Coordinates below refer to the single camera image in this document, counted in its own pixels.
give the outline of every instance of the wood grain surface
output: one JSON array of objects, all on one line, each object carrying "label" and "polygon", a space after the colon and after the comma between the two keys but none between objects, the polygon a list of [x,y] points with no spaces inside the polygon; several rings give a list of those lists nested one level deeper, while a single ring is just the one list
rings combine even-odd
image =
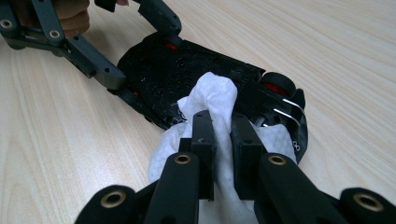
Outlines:
[{"label": "wood grain surface", "polygon": [[[396,1],[165,3],[180,36],[290,77],[304,89],[300,167],[339,197],[363,187],[396,203]],[[90,6],[85,34],[117,63],[155,30],[138,4]],[[149,182],[163,130],[64,58],[0,39],[0,223],[73,223],[98,190]]]}]

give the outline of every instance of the white tissue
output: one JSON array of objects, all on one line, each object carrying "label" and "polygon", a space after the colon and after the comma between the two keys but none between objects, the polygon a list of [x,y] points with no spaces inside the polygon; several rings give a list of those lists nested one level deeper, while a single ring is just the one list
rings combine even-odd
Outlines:
[{"label": "white tissue", "polygon": [[[215,201],[200,201],[199,223],[258,223],[253,202],[239,200],[233,188],[230,131],[236,94],[235,85],[227,77],[204,74],[190,95],[177,102],[188,122],[174,125],[167,130],[151,155],[148,178],[150,182],[154,182],[160,178],[166,159],[178,152],[180,138],[191,137],[193,115],[209,110],[217,141]],[[255,130],[269,152],[284,154],[295,161],[290,135],[283,125],[255,127]]]}]

